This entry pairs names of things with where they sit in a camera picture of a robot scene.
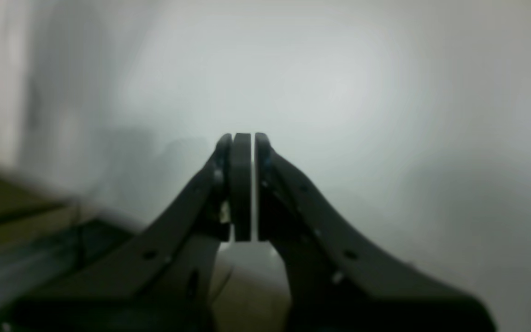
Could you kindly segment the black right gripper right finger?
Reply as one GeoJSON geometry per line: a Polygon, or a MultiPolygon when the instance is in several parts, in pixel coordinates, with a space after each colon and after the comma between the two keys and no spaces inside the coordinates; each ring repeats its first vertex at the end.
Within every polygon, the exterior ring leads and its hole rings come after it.
{"type": "Polygon", "coordinates": [[[350,225],[266,134],[255,135],[258,236],[282,257],[287,332],[494,332],[474,296],[421,273],[350,225]]]}

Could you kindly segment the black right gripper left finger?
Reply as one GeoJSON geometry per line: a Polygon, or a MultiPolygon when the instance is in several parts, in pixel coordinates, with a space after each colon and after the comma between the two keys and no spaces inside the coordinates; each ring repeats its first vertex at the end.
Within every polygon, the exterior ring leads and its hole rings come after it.
{"type": "Polygon", "coordinates": [[[221,243],[251,239],[251,135],[225,134],[141,234],[13,306],[13,332],[214,332],[221,243]]]}

